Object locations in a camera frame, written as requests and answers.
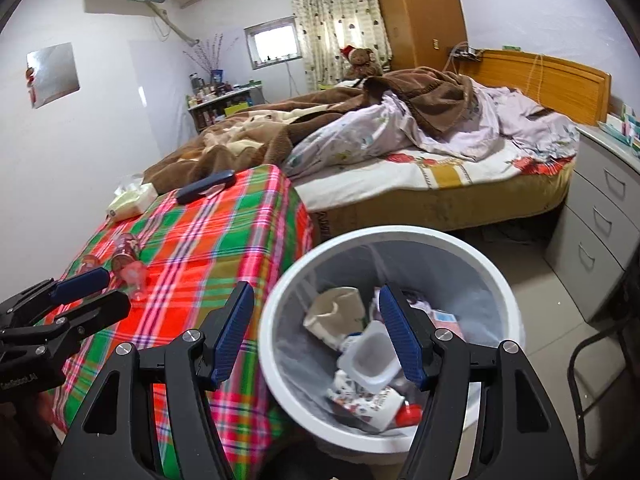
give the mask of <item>wall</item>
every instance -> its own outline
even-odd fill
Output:
[[[612,75],[612,96],[640,110],[640,58],[605,0],[462,0],[475,48],[515,45]]]
[[[177,9],[168,10],[174,18]],[[31,109],[26,54],[67,41],[80,90]],[[159,41],[149,10],[137,2],[21,1],[0,34],[0,298],[58,277],[104,219],[121,177],[167,152],[167,132],[155,130],[147,113],[160,103],[147,89],[145,108],[138,93],[132,44],[147,43],[162,57],[162,46],[181,48],[174,41],[175,34]],[[174,81],[180,60],[159,64],[146,79]]]
[[[203,40],[213,40],[216,33],[223,33],[220,68],[225,71],[225,80],[238,84],[261,80],[265,99],[273,103],[307,92],[304,62],[295,59],[253,70],[244,29],[292,15],[290,0],[202,0],[185,7],[180,22],[188,33]],[[238,40],[229,48],[235,38]]]
[[[172,22],[177,23],[180,9],[165,7]],[[162,34],[170,31],[160,18],[156,18],[156,23]],[[189,80],[193,70],[185,50],[189,50],[189,46],[174,32],[163,41],[156,38],[129,41],[136,81],[143,89],[151,133],[162,156],[198,134],[186,104],[186,95],[193,94]]]

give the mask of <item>red bottle cap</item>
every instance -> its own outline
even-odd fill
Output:
[[[398,428],[417,426],[422,420],[422,408],[419,404],[405,403],[396,413],[396,425]]]

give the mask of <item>drawer handle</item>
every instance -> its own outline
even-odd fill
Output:
[[[582,249],[582,252],[583,252],[584,254],[586,254],[586,255],[587,255],[588,259],[590,259],[592,262],[595,262],[595,261],[596,261],[596,259],[595,259],[593,256],[591,256],[591,255],[587,252],[587,250],[582,246],[582,243],[578,244],[578,246]]]
[[[600,211],[598,211],[595,207],[593,208],[593,212],[596,213],[600,218],[602,218],[609,226],[613,225],[611,220],[607,220],[606,216],[604,216]]]
[[[622,184],[622,189],[625,189],[626,182],[623,182],[622,180],[620,180],[618,177],[616,177],[614,174],[608,171],[607,168],[604,168],[604,172],[608,174],[613,180],[617,180],[620,184]]]

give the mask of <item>teddy bear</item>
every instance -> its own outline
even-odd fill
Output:
[[[355,48],[347,45],[340,49],[342,55],[351,64],[345,73],[345,79],[364,79],[372,76],[382,76],[382,69],[373,56],[370,48]]]

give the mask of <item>table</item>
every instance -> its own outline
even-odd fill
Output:
[[[264,104],[262,85],[238,88],[219,96],[213,96],[207,101],[187,108],[187,110],[190,112],[191,117],[193,117],[197,131],[201,132],[204,128],[213,124],[215,117],[224,115],[224,108],[231,106],[243,98],[245,101],[249,101],[254,105]]]
[[[260,373],[257,329],[262,306],[280,275],[311,248],[311,222],[291,182],[275,166],[258,166],[236,175],[236,183],[212,198],[178,205],[175,191],[158,197],[140,217],[104,223],[69,267],[72,276],[84,254],[106,268],[121,233],[142,246],[148,279],[144,298],[133,301],[129,316],[82,343],[64,367],[66,382],[54,391],[56,425],[66,431],[94,377],[122,342],[137,348],[166,344],[197,327],[224,305],[239,280],[255,293],[254,316],[229,380],[208,394],[211,415],[226,457],[238,480],[251,478],[288,423],[270,401]],[[65,305],[46,318],[76,304]],[[164,474],[180,478],[170,437],[166,393],[154,389],[156,426]]]

